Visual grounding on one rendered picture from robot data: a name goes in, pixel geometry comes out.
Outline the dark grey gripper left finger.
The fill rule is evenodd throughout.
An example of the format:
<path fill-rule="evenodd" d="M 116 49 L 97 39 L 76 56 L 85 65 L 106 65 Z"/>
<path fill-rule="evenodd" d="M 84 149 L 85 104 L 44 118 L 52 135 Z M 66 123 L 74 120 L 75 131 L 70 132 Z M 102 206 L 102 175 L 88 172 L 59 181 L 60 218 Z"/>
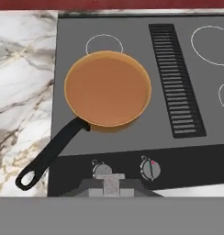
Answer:
<path fill-rule="evenodd" d="M 63 197 L 102 197 L 103 183 L 101 180 L 84 179 L 76 188 L 62 195 Z"/>

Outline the grey and black hob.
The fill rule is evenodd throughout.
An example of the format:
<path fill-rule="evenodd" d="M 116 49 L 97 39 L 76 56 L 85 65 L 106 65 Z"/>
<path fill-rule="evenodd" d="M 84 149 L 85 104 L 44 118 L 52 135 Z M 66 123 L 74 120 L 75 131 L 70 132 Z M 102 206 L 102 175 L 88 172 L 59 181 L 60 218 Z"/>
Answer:
<path fill-rule="evenodd" d="M 92 176 L 92 160 L 149 190 L 224 184 L 224 16 L 113 17 L 61 15 L 56 41 L 51 131 L 74 118 L 63 93 L 70 67 L 88 52 L 118 50 L 151 78 L 145 112 L 122 130 L 82 130 L 49 172 L 49 196 Z M 161 166 L 140 174 L 145 155 Z"/>

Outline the grey round hob knob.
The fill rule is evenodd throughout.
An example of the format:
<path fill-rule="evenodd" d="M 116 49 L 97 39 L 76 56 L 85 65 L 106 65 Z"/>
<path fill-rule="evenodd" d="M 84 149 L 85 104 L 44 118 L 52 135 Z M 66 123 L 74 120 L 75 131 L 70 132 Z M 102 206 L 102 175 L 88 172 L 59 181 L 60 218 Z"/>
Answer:
<path fill-rule="evenodd" d="M 92 176 L 94 179 L 96 179 L 98 175 L 112 174 L 112 168 L 109 165 L 105 164 L 104 162 L 99 162 L 98 160 L 92 160 L 92 166 L 93 166 Z"/>
<path fill-rule="evenodd" d="M 146 181 L 154 181 L 161 174 L 161 166 L 153 159 L 143 155 L 141 157 L 140 174 Z"/>

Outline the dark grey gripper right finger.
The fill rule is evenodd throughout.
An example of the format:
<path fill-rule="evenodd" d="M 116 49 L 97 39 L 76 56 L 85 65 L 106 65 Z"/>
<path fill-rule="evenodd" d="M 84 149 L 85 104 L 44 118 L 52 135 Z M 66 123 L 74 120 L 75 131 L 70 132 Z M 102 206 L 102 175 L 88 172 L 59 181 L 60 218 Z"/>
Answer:
<path fill-rule="evenodd" d="M 161 197 L 161 195 L 147 189 L 138 179 L 125 179 L 119 182 L 121 197 Z"/>

